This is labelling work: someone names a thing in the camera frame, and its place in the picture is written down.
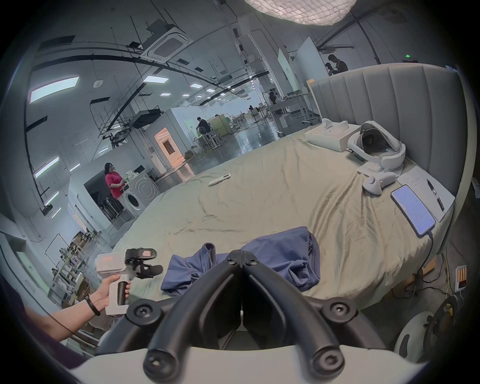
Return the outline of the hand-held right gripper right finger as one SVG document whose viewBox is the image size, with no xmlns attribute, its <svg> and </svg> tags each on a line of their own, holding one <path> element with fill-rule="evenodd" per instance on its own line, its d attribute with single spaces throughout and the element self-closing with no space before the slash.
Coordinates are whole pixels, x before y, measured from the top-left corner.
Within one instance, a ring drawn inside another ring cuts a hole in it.
<svg viewBox="0 0 480 384">
<path fill-rule="evenodd" d="M 280 274 L 243 252 L 243 326 L 261 349 L 296 345 L 315 379 L 338 377 L 346 365 L 340 345 L 387 347 L 349 299 L 303 296 Z"/>
</svg>

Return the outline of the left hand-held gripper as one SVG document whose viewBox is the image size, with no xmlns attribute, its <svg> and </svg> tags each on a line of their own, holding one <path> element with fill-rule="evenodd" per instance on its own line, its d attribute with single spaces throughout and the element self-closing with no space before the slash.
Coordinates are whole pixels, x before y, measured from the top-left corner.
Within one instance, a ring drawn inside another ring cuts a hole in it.
<svg viewBox="0 0 480 384">
<path fill-rule="evenodd" d="M 127 313 L 127 286 L 136 279 L 152 279 L 163 273 L 162 265 L 142 264 L 156 258 L 157 252 L 150 248 L 130 248 L 125 253 L 100 254 L 95 260 L 96 272 L 102 280 L 119 276 L 107 286 L 105 314 L 121 317 Z"/>
</svg>

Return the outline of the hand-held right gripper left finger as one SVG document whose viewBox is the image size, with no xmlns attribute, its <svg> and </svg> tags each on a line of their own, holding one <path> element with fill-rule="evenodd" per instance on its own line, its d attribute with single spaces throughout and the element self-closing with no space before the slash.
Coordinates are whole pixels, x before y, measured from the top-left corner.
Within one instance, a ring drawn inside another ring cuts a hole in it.
<svg viewBox="0 0 480 384">
<path fill-rule="evenodd" d="M 97 355 L 146 348 L 145 375 L 153 382 L 174 381 L 190 347 L 221 350 L 241 325 L 242 261 L 242 251 L 233 250 L 182 295 L 130 304 Z"/>
</svg>

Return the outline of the person's left hand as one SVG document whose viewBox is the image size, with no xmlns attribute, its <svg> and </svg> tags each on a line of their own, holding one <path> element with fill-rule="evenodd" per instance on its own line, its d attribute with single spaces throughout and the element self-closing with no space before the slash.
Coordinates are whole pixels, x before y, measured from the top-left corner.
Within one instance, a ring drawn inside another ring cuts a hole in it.
<svg viewBox="0 0 480 384">
<path fill-rule="evenodd" d="M 118 281 L 121 278 L 120 274 L 110 275 L 105 277 L 99 288 L 89 295 L 88 299 L 85 299 L 95 315 L 99 315 L 102 310 L 104 310 L 110 302 L 109 292 L 110 286 L 112 283 Z"/>
</svg>

